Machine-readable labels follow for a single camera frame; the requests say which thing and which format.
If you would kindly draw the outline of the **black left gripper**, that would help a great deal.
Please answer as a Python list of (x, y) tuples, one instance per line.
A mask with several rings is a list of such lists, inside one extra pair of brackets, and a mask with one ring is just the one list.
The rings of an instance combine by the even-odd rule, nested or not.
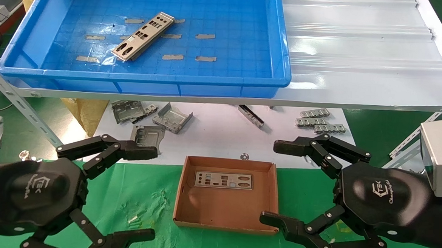
[(90, 239), (88, 248), (129, 248), (155, 239), (153, 229), (102, 235), (82, 213), (88, 182), (72, 161), (20, 161), (0, 164), (0, 235), (34, 233), (20, 248), (58, 248), (45, 244), (73, 222)]

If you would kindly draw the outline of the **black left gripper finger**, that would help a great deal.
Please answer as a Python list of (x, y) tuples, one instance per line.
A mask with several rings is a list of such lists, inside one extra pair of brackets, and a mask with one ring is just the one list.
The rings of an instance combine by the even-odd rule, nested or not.
[(110, 135), (95, 136), (56, 148), (57, 156), (71, 161), (95, 157), (83, 165), (87, 179), (94, 179), (119, 160), (150, 160), (158, 157), (155, 146), (138, 146), (133, 140), (117, 140)]

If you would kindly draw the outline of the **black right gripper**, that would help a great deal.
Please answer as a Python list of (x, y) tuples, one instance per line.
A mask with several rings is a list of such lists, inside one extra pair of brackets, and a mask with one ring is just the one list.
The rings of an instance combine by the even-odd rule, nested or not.
[[(425, 176), (376, 168), (370, 153), (328, 134), (294, 141), (276, 140), (274, 152), (309, 157), (331, 179), (339, 179), (337, 202), (310, 223), (263, 211), (260, 223), (276, 227), (286, 241), (305, 248), (387, 248), (379, 237), (428, 248), (442, 248), (442, 197)], [(342, 170), (334, 156), (352, 165)], [(364, 240), (329, 243), (320, 233), (341, 219)]]

